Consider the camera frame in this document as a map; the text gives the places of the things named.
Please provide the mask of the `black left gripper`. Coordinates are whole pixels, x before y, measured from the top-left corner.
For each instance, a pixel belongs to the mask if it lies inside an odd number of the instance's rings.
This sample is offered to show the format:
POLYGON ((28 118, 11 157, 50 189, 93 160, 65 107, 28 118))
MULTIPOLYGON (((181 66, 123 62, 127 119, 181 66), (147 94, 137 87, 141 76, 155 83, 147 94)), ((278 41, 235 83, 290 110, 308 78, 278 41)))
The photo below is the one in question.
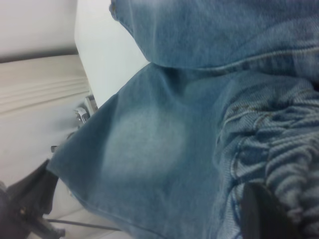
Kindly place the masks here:
POLYGON ((36 214, 48 215, 52 210, 58 177, 47 170, 49 162, 49 159, 44 161, 25 178, 9 186, 7 194, 0 195, 2 239, 25 239, 31 233, 42 239, 65 237, 64 229, 55 228, 36 214))

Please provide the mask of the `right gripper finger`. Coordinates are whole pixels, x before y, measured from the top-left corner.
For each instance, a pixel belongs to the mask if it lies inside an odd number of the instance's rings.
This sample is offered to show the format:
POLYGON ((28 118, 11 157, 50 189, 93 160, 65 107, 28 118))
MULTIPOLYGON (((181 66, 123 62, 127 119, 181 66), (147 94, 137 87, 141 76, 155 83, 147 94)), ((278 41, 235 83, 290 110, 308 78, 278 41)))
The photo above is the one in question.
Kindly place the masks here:
POLYGON ((293 224, 279 201, 262 184, 247 183, 241 201, 244 239, 292 239, 293 224))

